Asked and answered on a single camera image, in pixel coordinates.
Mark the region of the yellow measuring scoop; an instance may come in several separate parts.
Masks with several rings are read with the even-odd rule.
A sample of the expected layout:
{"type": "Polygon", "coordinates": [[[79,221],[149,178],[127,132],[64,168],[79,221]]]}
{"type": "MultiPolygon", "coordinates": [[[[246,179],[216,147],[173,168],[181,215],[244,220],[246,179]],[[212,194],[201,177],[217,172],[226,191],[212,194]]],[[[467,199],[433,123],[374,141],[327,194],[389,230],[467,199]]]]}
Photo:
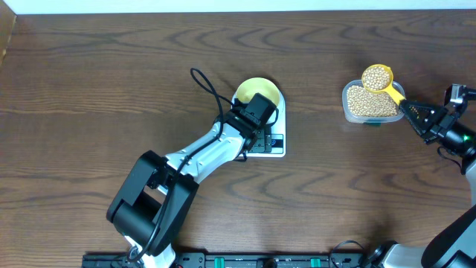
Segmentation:
{"type": "Polygon", "coordinates": [[[405,99],[393,86],[393,72],[389,66],[374,64],[366,68],[361,76],[363,87],[373,94],[386,93],[399,106],[405,99]]]}

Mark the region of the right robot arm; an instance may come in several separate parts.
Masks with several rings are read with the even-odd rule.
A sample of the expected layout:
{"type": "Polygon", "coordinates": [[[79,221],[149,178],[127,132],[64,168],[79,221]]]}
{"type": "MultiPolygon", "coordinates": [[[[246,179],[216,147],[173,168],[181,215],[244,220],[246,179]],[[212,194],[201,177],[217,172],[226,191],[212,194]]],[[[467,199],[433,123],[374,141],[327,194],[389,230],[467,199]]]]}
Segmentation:
{"type": "Polygon", "coordinates": [[[475,132],[459,123],[468,101],[459,97],[442,106],[403,100],[399,108],[426,144],[438,143],[461,158],[456,164],[470,184],[472,207],[441,231],[425,248],[389,241],[361,264],[363,267],[474,267],[475,266],[475,132]]]}

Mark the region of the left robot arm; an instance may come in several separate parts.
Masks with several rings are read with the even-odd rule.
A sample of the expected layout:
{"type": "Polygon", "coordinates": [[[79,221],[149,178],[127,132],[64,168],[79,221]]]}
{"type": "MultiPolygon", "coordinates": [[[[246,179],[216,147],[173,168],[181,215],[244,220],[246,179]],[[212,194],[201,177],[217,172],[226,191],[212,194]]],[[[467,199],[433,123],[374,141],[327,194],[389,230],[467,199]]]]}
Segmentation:
{"type": "Polygon", "coordinates": [[[168,267],[165,258],[190,210],[200,183],[226,162],[249,151],[268,121],[279,117],[280,100],[256,93],[235,98],[210,131],[175,153],[149,150],[129,172],[106,212],[107,220],[132,242],[125,261],[136,267],[168,267]]]}

